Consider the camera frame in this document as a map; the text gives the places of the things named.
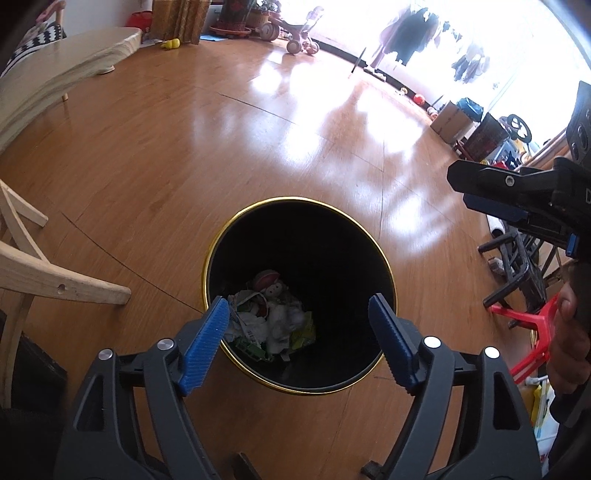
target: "screw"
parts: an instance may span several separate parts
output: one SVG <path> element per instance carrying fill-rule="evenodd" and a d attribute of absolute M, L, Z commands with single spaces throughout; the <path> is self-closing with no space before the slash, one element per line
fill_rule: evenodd
<path fill-rule="evenodd" d="M 158 350 L 170 350 L 174 347 L 174 341 L 170 338 L 163 338 L 157 343 Z"/>
<path fill-rule="evenodd" d="M 423 342 L 425 342 L 425 345 L 427 345 L 429 348 L 441 347 L 441 340 L 437 337 L 425 337 Z"/>
<path fill-rule="evenodd" d="M 108 360 L 113 356 L 113 350 L 105 348 L 99 352 L 99 360 Z"/>
<path fill-rule="evenodd" d="M 493 346 L 486 347 L 484 349 L 484 353 L 489 358 L 499 358 L 501 356 L 501 354 L 499 353 L 499 351 L 495 347 L 493 347 Z"/>

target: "curtain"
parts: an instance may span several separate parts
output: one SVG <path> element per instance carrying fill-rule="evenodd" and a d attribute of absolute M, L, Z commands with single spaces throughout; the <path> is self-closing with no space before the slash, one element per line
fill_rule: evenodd
<path fill-rule="evenodd" d="M 160 40 L 178 38 L 199 43 L 205 16 L 212 0 L 154 0 L 150 36 Z"/>

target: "potted plant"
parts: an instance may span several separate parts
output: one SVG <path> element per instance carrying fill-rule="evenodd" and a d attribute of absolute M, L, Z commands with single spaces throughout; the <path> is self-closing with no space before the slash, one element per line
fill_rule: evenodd
<path fill-rule="evenodd" d="M 246 26 L 250 28 L 261 28 L 269 21 L 269 13 L 277 12 L 279 6 L 273 0 L 257 0 L 246 19 Z"/>

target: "cardboard box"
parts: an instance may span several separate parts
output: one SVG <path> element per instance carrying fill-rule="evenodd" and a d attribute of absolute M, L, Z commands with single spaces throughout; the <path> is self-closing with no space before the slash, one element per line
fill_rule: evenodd
<path fill-rule="evenodd" d="M 431 124 L 431 128 L 445 143 L 453 145 L 458 138 L 463 137 L 470 130 L 473 124 L 474 122 L 454 103 L 448 102 Z"/>

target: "blue mat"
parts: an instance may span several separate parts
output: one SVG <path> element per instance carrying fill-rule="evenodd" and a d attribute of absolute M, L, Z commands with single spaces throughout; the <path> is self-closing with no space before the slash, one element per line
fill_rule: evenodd
<path fill-rule="evenodd" d="M 201 40 L 207 40 L 207 41 L 220 41 L 220 40 L 227 40 L 226 37 L 218 37 L 217 35 L 210 35 L 207 33 L 204 33 L 203 35 L 201 35 L 199 37 Z"/>

